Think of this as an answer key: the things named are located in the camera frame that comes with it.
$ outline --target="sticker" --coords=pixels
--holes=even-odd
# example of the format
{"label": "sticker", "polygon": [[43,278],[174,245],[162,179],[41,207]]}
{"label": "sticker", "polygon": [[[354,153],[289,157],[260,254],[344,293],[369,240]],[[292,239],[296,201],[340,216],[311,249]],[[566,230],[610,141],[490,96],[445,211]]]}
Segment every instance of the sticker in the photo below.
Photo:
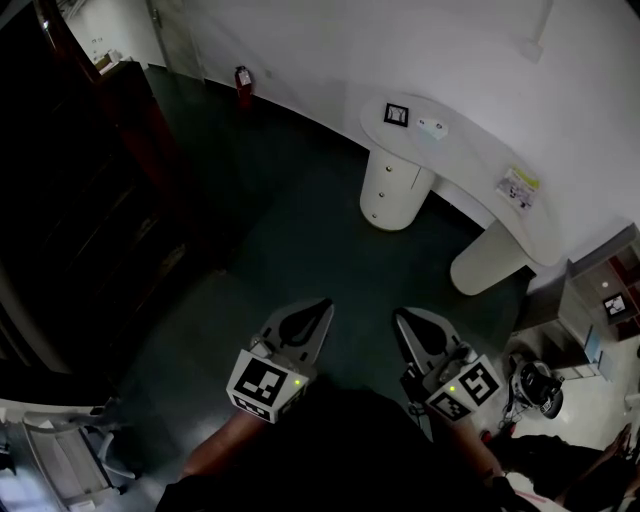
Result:
{"label": "sticker", "polygon": [[500,389],[500,384],[495,381],[481,362],[474,364],[459,380],[478,407]]}
{"label": "sticker", "polygon": [[471,414],[471,411],[447,393],[441,393],[429,405],[451,421],[458,421]]}
{"label": "sticker", "polygon": [[242,398],[236,395],[233,395],[233,400],[235,401],[236,405],[240,407],[240,409],[244,409],[245,411],[258,416],[263,420],[271,421],[271,415],[269,414],[269,411],[265,411],[264,409],[261,409],[257,405],[253,405],[252,403],[247,402],[246,400],[243,400]]}
{"label": "sticker", "polygon": [[233,389],[268,407],[273,405],[287,374],[259,359],[252,359]]}

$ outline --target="shelf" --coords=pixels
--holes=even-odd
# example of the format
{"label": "shelf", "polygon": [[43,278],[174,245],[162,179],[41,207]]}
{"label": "shelf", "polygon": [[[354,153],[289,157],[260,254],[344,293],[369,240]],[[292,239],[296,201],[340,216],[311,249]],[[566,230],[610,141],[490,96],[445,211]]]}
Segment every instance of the shelf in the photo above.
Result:
{"label": "shelf", "polygon": [[640,326],[635,319],[616,325],[618,329],[618,341],[628,340],[640,334]]}

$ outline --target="white wall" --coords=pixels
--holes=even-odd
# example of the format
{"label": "white wall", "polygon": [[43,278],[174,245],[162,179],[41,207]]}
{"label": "white wall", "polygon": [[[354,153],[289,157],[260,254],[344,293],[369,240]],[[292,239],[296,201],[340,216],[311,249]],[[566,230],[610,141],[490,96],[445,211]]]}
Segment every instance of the white wall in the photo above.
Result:
{"label": "white wall", "polygon": [[[580,256],[623,219],[640,223],[640,20],[624,0],[556,0],[535,64],[519,48],[543,4],[186,0],[208,78],[231,85],[246,65],[259,96],[364,145],[358,113],[376,89],[471,118],[540,175],[565,252]],[[437,191],[487,225],[473,199]]]}
{"label": "white wall", "polygon": [[144,65],[164,65],[144,0],[88,0],[67,24],[92,61],[117,50]]}

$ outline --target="drawer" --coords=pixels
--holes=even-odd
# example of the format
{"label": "drawer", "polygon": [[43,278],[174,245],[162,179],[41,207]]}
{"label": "drawer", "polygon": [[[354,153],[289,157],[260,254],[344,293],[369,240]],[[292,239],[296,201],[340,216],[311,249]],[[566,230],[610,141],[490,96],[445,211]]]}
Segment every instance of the drawer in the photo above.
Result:
{"label": "drawer", "polygon": [[374,226],[397,231],[413,222],[435,174],[376,147],[369,154],[360,208]]}

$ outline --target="curved white desk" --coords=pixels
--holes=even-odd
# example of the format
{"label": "curved white desk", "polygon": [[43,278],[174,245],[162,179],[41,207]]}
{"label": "curved white desk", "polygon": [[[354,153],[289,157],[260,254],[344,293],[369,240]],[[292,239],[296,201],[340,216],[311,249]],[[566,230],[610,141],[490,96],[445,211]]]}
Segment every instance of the curved white desk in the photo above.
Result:
{"label": "curved white desk", "polygon": [[[407,128],[383,121],[387,103],[409,109]],[[420,118],[443,121],[448,135],[436,140],[418,128]],[[436,175],[463,189],[496,217],[451,265],[451,278],[462,293],[476,295],[531,260],[544,266],[558,263],[562,252],[544,191],[524,215],[496,192],[509,167],[528,169],[496,137],[444,105],[403,94],[373,98],[363,108],[360,123],[376,144],[360,196],[360,208],[371,224],[388,231],[411,224]]]}

